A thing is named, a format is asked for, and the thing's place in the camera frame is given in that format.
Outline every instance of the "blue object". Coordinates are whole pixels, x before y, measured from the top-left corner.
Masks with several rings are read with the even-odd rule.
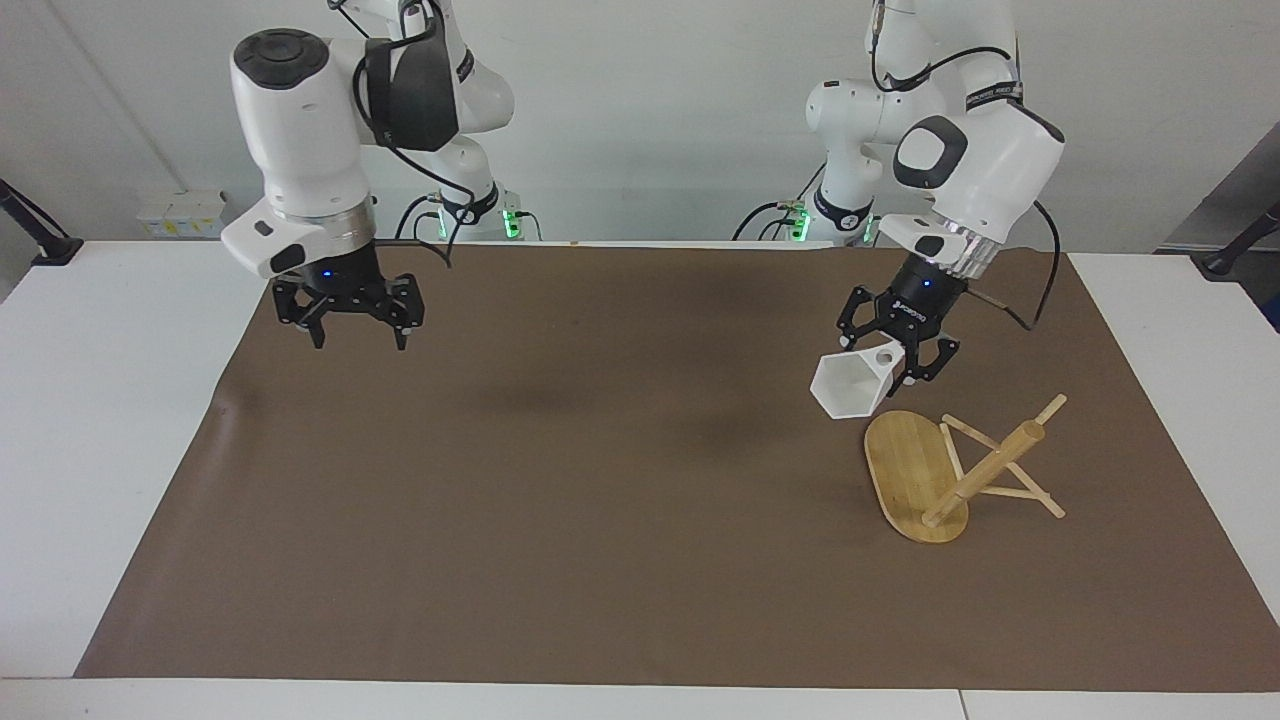
[[[1280,332],[1280,295],[1271,299],[1270,302],[1262,306],[1262,314],[1267,316],[1267,322],[1271,327]]]

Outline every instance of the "black joint cap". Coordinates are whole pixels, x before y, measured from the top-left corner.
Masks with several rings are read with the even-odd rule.
[[[291,90],[325,67],[329,46],[310,32],[275,28],[246,37],[232,56],[259,87]]]

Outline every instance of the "white wall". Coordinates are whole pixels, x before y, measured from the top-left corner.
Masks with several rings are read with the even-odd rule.
[[[352,35],[323,0],[0,0],[0,176],[87,237],[137,236],[136,191],[172,182],[64,61],[45,3],[178,174],[241,206],[260,181],[230,49],[274,26]],[[809,90],[867,73],[865,0],[456,4],[517,94],[512,126],[480,140],[556,238],[726,237],[822,161]],[[1153,249],[1280,119],[1280,3],[1021,0],[1015,13],[1028,105],[1069,141],[1043,199],[1071,249]],[[424,187],[384,152],[366,150],[390,231]],[[1046,245],[1033,219],[1014,238]]]

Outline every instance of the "brown mat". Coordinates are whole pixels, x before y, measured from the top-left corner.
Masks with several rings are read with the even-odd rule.
[[[983,497],[925,547],[808,392],[901,252],[457,255],[385,252],[429,302],[404,354],[364,318],[315,352],[264,302],[77,676],[1280,691],[1070,265],[1034,334],[963,299],[952,366],[887,404],[1002,436],[1065,392],[1023,465],[1070,515]],[[1047,260],[980,284],[1029,310]]]

